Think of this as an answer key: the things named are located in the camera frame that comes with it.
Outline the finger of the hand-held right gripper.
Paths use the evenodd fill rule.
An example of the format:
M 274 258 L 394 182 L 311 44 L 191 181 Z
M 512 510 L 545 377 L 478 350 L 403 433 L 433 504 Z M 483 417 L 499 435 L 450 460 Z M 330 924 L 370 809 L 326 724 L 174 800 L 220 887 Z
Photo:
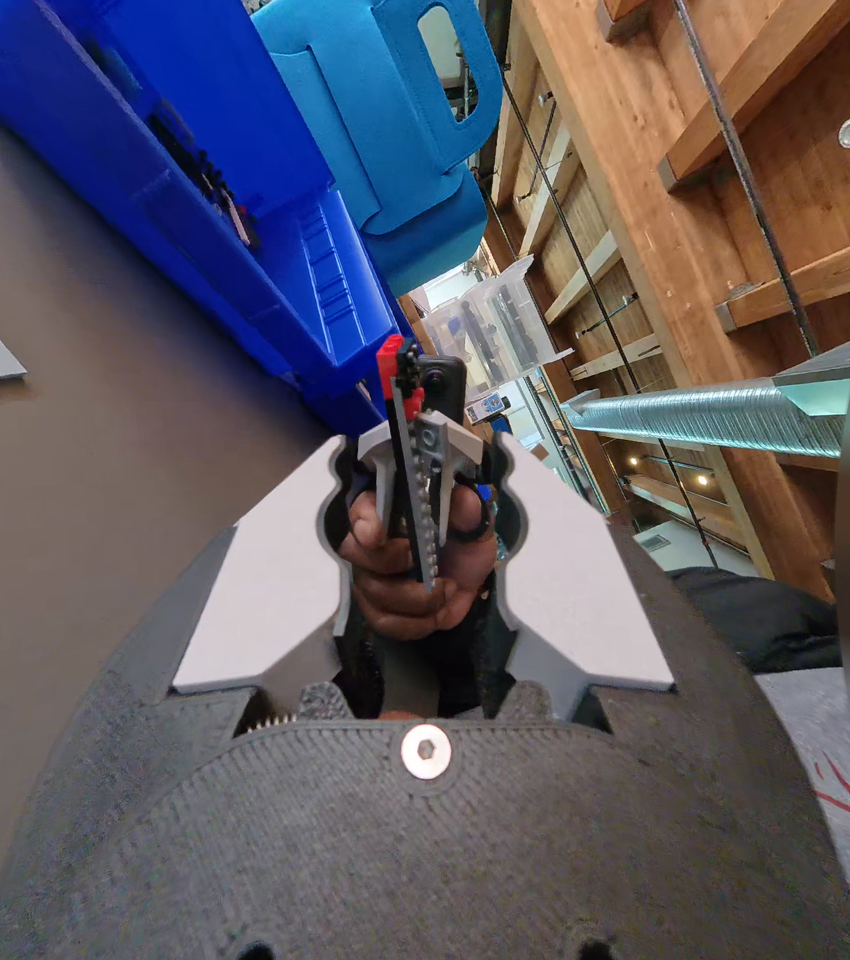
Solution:
M 437 411 L 423 414 L 423 467 L 435 540 L 446 543 L 455 476 L 472 478 L 483 456 L 483 442 Z
M 397 464 L 388 421 L 359 436 L 357 457 L 359 463 L 374 474 L 376 516 L 384 529 L 390 529 Z

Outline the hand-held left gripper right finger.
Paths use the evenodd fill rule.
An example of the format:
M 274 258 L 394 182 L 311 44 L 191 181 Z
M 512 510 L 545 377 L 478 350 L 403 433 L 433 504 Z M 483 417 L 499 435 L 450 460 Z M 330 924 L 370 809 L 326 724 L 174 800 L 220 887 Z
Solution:
M 496 597 L 515 640 L 517 681 L 538 684 L 571 721 L 595 688 L 670 692 L 675 680 L 611 527 L 513 436 L 503 460 L 496 529 L 505 546 Z

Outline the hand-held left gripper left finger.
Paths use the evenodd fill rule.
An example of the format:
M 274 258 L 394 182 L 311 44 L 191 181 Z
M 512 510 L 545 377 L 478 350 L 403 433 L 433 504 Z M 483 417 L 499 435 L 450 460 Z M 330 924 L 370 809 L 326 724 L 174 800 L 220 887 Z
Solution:
M 344 566 L 324 517 L 341 491 L 335 437 L 235 525 L 174 690 L 301 690 L 339 670 Z

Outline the grey plate with red bricks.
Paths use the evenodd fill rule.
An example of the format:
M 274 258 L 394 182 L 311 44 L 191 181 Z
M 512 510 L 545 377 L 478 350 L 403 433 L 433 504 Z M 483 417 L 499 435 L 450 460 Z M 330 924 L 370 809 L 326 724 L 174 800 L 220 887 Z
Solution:
M 376 355 L 391 437 L 395 479 L 389 533 L 406 534 L 412 573 L 430 593 L 438 578 L 439 527 L 431 481 L 442 468 L 438 428 L 426 421 L 426 392 L 417 342 L 394 334 Z

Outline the blue plastic bin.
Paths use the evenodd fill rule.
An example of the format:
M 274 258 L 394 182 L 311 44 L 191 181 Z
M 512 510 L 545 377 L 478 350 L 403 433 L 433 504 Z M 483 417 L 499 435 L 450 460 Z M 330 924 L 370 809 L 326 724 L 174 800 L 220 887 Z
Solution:
M 377 364 L 333 366 L 313 376 L 294 375 L 303 401 L 334 434 L 358 437 L 386 421 Z
M 160 99 L 256 217 L 260 250 L 145 125 Z M 241 2 L 0 2 L 0 120 L 279 376 L 375 360 L 397 331 Z

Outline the pile of toy bricks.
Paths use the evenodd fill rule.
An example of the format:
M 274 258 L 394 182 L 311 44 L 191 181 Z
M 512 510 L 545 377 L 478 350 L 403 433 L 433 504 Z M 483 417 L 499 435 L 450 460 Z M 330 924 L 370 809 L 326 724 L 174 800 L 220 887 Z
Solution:
M 259 251 L 261 240 L 256 217 L 237 202 L 223 174 L 207 152 L 199 148 L 193 133 L 174 107 L 167 100 L 160 99 L 144 122 L 205 201 L 231 225 L 240 242 L 252 253 Z

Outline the person's right forearm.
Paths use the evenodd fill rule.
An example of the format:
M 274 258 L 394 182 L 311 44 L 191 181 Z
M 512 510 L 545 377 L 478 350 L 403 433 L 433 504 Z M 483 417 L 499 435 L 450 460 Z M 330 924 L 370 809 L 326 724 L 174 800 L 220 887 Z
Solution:
M 352 596 L 344 633 L 335 639 L 339 666 L 332 682 L 359 719 L 388 712 L 491 716 L 513 682 L 504 666 L 509 641 L 497 613 L 494 574 L 458 625 L 418 639 L 374 629 Z

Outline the person's right hand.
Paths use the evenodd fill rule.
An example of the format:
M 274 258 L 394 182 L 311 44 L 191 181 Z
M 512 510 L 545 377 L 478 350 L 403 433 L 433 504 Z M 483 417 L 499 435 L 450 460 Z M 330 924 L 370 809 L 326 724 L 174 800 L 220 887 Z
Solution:
M 338 554 L 351 566 L 353 597 L 377 634 L 413 642 L 455 629 L 489 590 L 498 555 L 494 519 L 471 488 L 453 489 L 448 536 L 430 588 L 412 574 L 408 540 L 387 534 L 373 489 L 354 499 L 349 520 L 351 531 Z

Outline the clear plastic storage container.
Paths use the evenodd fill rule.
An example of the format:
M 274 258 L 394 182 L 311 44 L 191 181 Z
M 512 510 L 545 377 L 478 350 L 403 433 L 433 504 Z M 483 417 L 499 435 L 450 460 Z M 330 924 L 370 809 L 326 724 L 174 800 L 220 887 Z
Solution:
M 466 366 L 466 401 L 478 401 L 571 354 L 557 351 L 529 291 L 526 256 L 432 310 L 422 324 L 439 356 Z

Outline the person's black hoodie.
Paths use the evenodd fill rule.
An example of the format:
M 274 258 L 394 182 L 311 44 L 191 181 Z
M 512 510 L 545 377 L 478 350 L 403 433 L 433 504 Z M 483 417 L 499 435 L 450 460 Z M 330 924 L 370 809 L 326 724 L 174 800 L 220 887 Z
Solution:
M 783 582 L 713 567 L 668 573 L 751 673 L 843 666 L 837 608 Z

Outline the light blue felt bag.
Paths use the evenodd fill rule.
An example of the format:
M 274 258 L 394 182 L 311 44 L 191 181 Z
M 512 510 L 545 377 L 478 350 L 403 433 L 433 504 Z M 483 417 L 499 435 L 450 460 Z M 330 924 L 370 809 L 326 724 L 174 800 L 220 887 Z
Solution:
M 420 24 L 445 11 L 478 93 L 457 119 Z M 269 2 L 251 15 L 395 297 L 460 266 L 488 215 L 468 158 L 498 125 L 503 82 L 476 2 Z

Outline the grey threaded rod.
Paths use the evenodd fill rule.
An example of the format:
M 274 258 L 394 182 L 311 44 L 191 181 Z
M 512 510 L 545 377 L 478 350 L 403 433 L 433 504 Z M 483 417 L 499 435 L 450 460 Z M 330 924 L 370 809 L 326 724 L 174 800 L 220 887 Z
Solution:
M 815 358 L 821 353 L 815 332 L 812 329 L 805 306 L 795 286 L 791 271 L 786 264 L 774 229 L 768 220 L 767 211 L 757 189 L 751 165 L 743 150 L 741 138 L 720 92 L 719 83 L 693 24 L 688 5 L 685 1 L 674 1 L 673 5 L 681 23 L 684 36 L 690 46 L 696 68 L 707 90 L 711 107 L 719 122 L 719 129 L 725 145 L 734 164 L 739 181 L 743 186 L 748 205 L 774 262 L 778 280 L 781 282 L 786 294 L 787 306 L 791 310 L 791 315 L 798 325 L 801 339 L 809 356 Z

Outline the silver ventilation duct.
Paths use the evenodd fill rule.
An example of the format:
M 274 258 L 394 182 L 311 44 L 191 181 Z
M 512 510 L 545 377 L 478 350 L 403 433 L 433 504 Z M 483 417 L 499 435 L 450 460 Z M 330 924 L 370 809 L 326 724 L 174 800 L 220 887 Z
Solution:
M 850 341 L 773 377 L 562 404 L 580 430 L 839 459 Z

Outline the wooden wall structure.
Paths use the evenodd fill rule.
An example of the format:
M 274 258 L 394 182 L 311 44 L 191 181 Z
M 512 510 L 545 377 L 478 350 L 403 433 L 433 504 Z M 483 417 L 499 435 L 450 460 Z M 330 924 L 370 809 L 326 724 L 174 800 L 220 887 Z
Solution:
M 619 262 L 551 332 L 563 399 L 770 378 L 850 341 L 850 2 L 685 2 L 787 290 L 673 2 L 505 3 L 493 248 L 544 254 L 541 308 L 603 234 Z

